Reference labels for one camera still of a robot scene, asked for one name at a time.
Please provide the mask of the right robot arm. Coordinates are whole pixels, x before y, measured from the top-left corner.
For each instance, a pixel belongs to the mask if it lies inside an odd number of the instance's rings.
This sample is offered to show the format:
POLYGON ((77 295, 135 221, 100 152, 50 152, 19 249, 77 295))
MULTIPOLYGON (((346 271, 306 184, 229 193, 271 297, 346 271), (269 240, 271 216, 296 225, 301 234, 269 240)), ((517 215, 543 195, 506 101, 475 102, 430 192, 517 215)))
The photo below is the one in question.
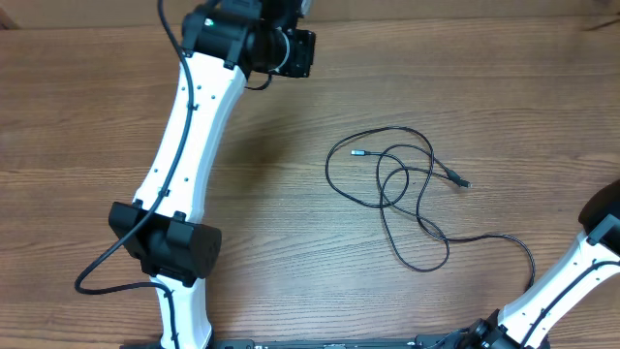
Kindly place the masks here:
POLYGON ((578 222, 582 232, 566 254, 517 300, 473 325, 461 348, 547 348, 551 328, 619 273, 619 182, 597 192, 578 222))

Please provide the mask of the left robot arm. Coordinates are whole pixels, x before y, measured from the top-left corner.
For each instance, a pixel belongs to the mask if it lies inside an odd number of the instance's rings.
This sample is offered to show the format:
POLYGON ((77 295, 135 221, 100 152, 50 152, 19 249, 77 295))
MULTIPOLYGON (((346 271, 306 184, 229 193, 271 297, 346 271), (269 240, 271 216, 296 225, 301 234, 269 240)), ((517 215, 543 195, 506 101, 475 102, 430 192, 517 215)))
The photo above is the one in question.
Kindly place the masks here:
POLYGON ((206 187, 234 106, 254 72, 306 78, 316 35, 297 26, 310 0, 207 1, 185 16, 170 118, 152 166, 108 224, 148 275, 160 304, 156 348, 210 348, 205 284, 222 243, 203 224, 206 187))

